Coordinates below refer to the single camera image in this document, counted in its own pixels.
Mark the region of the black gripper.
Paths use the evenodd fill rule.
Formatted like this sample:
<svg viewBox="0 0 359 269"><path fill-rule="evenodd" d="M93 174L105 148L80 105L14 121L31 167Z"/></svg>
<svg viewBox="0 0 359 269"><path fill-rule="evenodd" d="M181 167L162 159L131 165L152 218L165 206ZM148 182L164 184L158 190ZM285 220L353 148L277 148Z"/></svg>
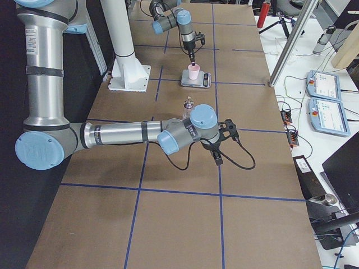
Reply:
<svg viewBox="0 0 359 269"><path fill-rule="evenodd" d="M190 59L191 65L195 66L196 62L195 62L195 48L196 48L196 44L195 41L183 41L183 47L184 49L187 51L188 53L188 57Z"/></svg>
<svg viewBox="0 0 359 269"><path fill-rule="evenodd" d="M204 149L206 150L209 150L211 151L211 154L212 154L212 157L215 161L215 164L217 166L220 166L223 164L223 159L222 159L222 156L221 156L221 153L220 153L220 144L221 144L221 141L217 141L217 142L210 142L209 140L206 140L204 138L202 138L200 140L202 146Z"/></svg>

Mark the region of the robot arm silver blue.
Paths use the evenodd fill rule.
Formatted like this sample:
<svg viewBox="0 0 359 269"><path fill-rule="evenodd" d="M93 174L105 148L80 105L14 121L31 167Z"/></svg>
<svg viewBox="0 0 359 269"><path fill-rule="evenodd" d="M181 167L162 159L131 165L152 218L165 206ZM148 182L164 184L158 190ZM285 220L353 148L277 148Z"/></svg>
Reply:
<svg viewBox="0 0 359 269"><path fill-rule="evenodd" d="M36 170L59 165L82 149L101 145L133 145L157 141L166 155L201 142L217 165L229 121L218 122L207 104L195 106L189 118L93 125L70 123L63 112L63 33L87 31L86 1L14 1L17 17L25 25L29 116L24 133L15 143L18 159ZM146 91L150 66L136 58L125 1L100 1L116 59L111 90ZM204 35L193 31L188 10L181 1L151 1L149 12L156 34L179 27L190 67L195 67L195 42ZM173 14L164 16L165 11Z"/></svg>
<svg viewBox="0 0 359 269"><path fill-rule="evenodd" d="M183 48L194 66L197 33L192 25L190 12L179 8L180 4L181 1L151 1L149 12L154 20L151 25L157 35L178 27Z"/></svg>

